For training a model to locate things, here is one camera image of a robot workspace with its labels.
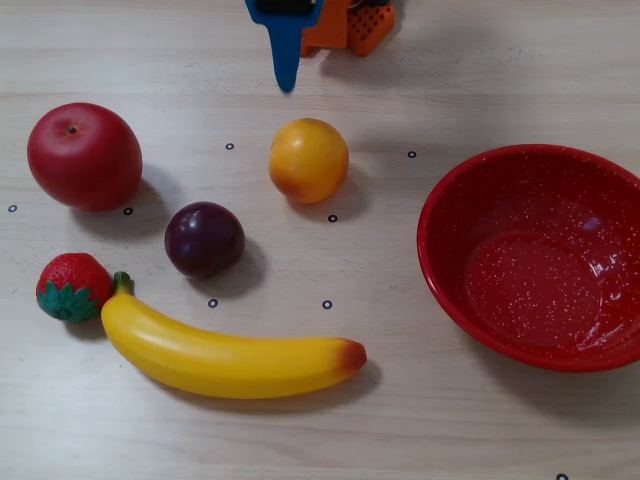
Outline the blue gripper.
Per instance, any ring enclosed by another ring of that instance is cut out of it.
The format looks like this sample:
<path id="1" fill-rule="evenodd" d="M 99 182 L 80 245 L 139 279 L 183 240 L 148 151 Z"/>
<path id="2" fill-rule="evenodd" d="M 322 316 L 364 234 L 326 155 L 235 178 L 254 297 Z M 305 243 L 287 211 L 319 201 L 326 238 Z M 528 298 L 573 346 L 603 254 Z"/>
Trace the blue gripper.
<path id="1" fill-rule="evenodd" d="M 274 73 L 284 94 L 293 92 L 299 68 L 302 30 L 319 20 L 323 0 L 249 0 L 247 9 L 252 20 L 261 25 L 293 25 L 296 28 L 276 26 L 269 29 Z"/>

